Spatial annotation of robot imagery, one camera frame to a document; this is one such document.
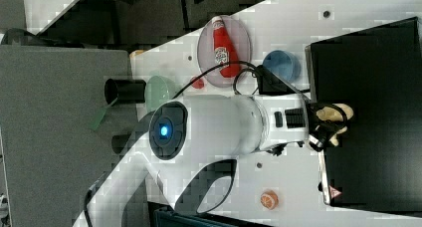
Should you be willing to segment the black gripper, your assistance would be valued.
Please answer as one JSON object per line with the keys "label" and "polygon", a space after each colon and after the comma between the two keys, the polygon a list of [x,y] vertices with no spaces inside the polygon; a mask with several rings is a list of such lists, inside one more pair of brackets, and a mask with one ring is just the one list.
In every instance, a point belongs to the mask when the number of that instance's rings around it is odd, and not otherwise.
{"label": "black gripper", "polygon": [[326,146],[338,146],[338,136],[347,131],[347,126],[327,124],[317,116],[318,111],[325,108],[333,109],[340,114],[345,111],[338,104],[329,103],[311,103],[307,104],[307,115],[309,122],[309,142],[310,146],[317,152],[321,152]]}

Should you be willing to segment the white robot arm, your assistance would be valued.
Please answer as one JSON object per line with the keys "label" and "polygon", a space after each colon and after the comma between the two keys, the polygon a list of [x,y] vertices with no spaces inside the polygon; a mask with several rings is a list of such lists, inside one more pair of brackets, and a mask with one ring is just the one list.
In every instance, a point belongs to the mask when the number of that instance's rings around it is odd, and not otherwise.
{"label": "white robot arm", "polygon": [[290,143],[322,151],[338,144],[353,115],[348,105],[312,103],[302,94],[170,100],[138,123],[125,155],[89,189],[73,227],[121,227],[127,202],[147,176],[176,212],[209,212],[231,192],[240,156],[278,155]]}

